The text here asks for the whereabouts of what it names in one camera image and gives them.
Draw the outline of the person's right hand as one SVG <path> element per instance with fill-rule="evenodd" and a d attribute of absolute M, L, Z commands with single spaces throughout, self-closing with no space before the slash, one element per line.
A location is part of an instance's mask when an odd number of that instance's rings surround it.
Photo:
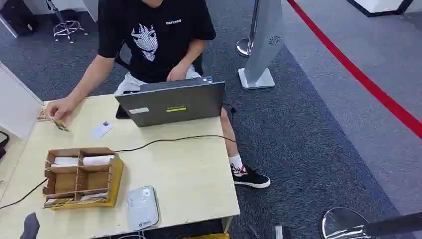
<path fill-rule="evenodd" d="M 70 114 L 78 105 L 79 101 L 67 96 L 51 101 L 47 104 L 46 115 L 54 120 L 61 120 Z"/>

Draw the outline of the person's left hand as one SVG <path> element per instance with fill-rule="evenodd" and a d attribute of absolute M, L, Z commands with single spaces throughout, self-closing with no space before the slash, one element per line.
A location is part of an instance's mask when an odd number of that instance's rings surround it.
<path fill-rule="evenodd" d="M 177 80 L 184 80 L 186 78 L 186 74 L 190 68 L 190 64 L 186 64 L 180 62 L 172 70 L 169 72 L 166 81 L 177 81 Z"/>

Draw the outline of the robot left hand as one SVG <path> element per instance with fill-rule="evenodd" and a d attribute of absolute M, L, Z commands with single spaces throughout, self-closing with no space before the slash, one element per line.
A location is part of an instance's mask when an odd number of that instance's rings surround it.
<path fill-rule="evenodd" d="M 31 213 L 25 217 L 23 223 L 23 233 L 20 236 L 20 239 L 36 239 L 40 224 L 36 213 Z"/>

